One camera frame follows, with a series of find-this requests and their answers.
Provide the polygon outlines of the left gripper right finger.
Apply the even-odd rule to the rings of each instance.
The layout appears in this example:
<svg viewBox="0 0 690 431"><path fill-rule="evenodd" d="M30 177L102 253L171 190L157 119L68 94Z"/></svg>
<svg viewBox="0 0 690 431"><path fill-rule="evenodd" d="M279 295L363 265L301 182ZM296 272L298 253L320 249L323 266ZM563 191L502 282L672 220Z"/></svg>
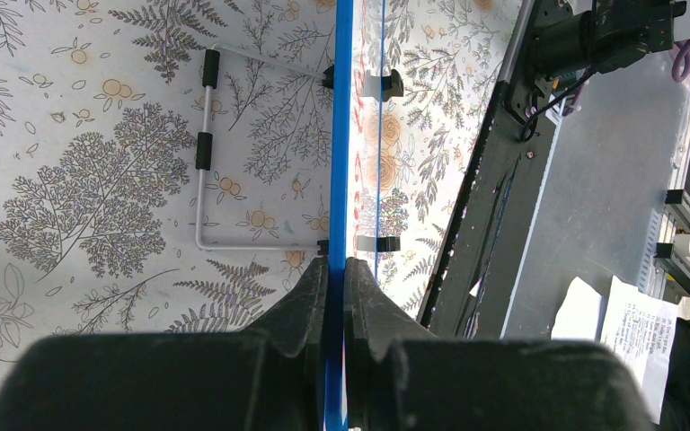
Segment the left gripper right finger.
<svg viewBox="0 0 690 431"><path fill-rule="evenodd" d="M363 430L650 430L629 371L584 341L443 339L344 272L348 420Z"/></svg>

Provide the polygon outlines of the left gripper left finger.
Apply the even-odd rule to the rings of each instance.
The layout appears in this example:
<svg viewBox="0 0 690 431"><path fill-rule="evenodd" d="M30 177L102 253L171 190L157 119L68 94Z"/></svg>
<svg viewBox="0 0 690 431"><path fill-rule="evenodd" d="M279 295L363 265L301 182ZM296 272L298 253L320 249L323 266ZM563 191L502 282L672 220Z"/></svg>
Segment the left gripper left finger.
<svg viewBox="0 0 690 431"><path fill-rule="evenodd" d="M0 430L318 430L328 262L233 332L54 336L0 388Z"/></svg>

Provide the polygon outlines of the blue framed whiteboard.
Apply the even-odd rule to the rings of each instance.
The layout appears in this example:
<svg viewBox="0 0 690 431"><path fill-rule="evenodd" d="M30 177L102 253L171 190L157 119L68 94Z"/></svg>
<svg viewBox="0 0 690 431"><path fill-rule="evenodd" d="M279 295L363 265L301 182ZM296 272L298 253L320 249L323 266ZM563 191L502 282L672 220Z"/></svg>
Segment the blue framed whiteboard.
<svg viewBox="0 0 690 431"><path fill-rule="evenodd" d="M200 343L238 371L212 374L233 383L236 395L203 409L199 426L215 430L394 430L394 385L384 357L398 327L415 322L379 288L355 251L394 251L395 237L356 235L352 223L356 97L380 96L383 78L355 66L356 5L337 6L333 88L332 227L321 256L293 290L237 332L207 335Z"/></svg>

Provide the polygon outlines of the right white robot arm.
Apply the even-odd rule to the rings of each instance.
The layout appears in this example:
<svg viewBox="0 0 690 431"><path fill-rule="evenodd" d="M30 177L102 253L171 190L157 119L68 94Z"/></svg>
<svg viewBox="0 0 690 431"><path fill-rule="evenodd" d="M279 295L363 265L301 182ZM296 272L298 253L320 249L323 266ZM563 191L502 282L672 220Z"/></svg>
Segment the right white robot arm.
<svg viewBox="0 0 690 431"><path fill-rule="evenodd" d="M690 1L594 1L591 8L536 28L528 59L555 78L580 69L607 74L690 40Z"/></svg>

